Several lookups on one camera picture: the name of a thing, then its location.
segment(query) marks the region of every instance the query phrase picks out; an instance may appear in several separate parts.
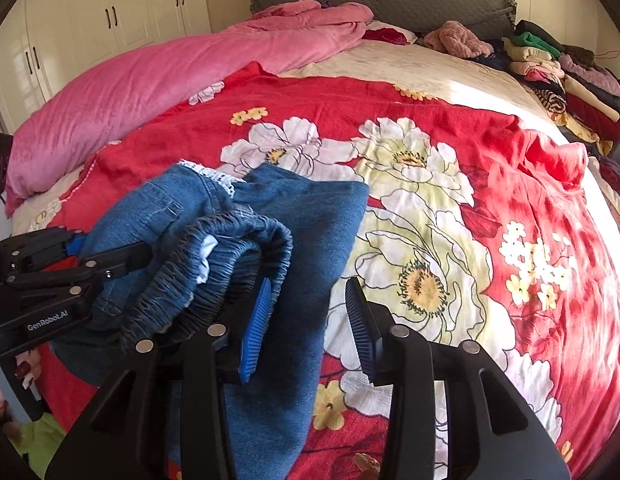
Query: logo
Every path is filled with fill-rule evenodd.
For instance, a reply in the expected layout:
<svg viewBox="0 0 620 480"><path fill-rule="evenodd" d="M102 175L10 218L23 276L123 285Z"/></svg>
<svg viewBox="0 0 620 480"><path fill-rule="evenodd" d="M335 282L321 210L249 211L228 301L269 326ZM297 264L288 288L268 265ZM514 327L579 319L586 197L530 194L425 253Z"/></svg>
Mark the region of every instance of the logo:
<svg viewBox="0 0 620 480"><path fill-rule="evenodd" d="M35 330L38 330L39 328L43 328L49 325L50 323L56 323L57 321L61 321L65 317L68 317L68 311L62 310L61 312L59 312L58 314L55 314L54 316L46 317L44 319L39 319L36 323L33 323L31 325L26 325L26 328L30 330L31 332L34 332Z"/></svg>

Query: green fabric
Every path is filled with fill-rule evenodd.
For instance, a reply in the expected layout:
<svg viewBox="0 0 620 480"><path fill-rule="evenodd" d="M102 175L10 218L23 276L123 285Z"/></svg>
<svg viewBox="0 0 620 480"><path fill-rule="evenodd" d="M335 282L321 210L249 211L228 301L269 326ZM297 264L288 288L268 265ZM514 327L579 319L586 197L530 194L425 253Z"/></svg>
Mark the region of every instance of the green fabric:
<svg viewBox="0 0 620 480"><path fill-rule="evenodd" d="M557 59L561 53L555 49L551 44L546 43L541 38L536 37L534 34L530 34L529 32L524 32L520 36L511 36L510 41L512 44L517 46L534 46L536 48L541 48L546 52L549 52L552 57Z"/></svg>
<svg viewBox="0 0 620 480"><path fill-rule="evenodd" d="M28 455L30 469L43 479L52 457L65 436L66 433L55 418L49 413L44 413L36 422L21 428L21 437L18 441L16 439L10 441L21 456Z"/></svg>

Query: flower center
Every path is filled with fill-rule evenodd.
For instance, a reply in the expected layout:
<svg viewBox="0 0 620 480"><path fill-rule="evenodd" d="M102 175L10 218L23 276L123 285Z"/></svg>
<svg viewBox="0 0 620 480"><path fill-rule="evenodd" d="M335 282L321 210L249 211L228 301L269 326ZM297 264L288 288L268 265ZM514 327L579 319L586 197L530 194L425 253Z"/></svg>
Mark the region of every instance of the flower center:
<svg viewBox="0 0 620 480"><path fill-rule="evenodd" d="M426 167L425 159L418 153L398 152L394 154L394 160L406 166L417 166L418 168Z"/></svg>
<svg viewBox="0 0 620 480"><path fill-rule="evenodd" d="M430 317L442 314L448 306L441 280L421 262L409 262L399 274L400 296L411 310Z"/></svg>
<svg viewBox="0 0 620 480"><path fill-rule="evenodd" d="M267 154L266 154L266 161L269 164L278 164L279 163L279 159L286 153L286 149L285 148L275 148L274 150L270 150Z"/></svg>

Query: blue denim pants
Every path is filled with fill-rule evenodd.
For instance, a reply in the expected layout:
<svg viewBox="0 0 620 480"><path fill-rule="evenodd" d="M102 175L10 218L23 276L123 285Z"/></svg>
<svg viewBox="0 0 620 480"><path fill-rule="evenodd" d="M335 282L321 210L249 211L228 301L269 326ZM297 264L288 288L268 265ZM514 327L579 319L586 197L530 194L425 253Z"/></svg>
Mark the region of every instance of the blue denim pants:
<svg viewBox="0 0 620 480"><path fill-rule="evenodd" d="M276 305L250 382L226 387L228 426L240 480L283 479L308 434L330 289L367 198L361 182L314 182L269 164L245 180L191 163L173 166L120 200L81 255L143 240L152 245L152 262L107 284L92 322L56 339L53 349L73 374L100 384L139 339L177 342L211 324L223 303L219 294L211 298L213 285L234 294L262 272ZM218 245L207 257L207 281L197 283L210 234ZM177 385L168 435L177 462L179 405Z"/></svg>

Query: pillow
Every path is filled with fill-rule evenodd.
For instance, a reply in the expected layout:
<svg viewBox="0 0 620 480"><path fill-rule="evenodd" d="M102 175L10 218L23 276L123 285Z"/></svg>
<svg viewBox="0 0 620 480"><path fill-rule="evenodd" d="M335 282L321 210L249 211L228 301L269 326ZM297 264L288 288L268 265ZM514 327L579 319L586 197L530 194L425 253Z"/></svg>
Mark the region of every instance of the pillow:
<svg viewBox="0 0 620 480"><path fill-rule="evenodd" d="M405 36L405 41L407 41L407 44L412 44L415 41L417 41L416 34L404 28L397 27L396 25L390 25L390 23L384 23L384 22L380 22L377 20L372 20L370 23L366 25L366 31L367 30L381 30L382 28L393 28L397 32L403 34Z"/></svg>

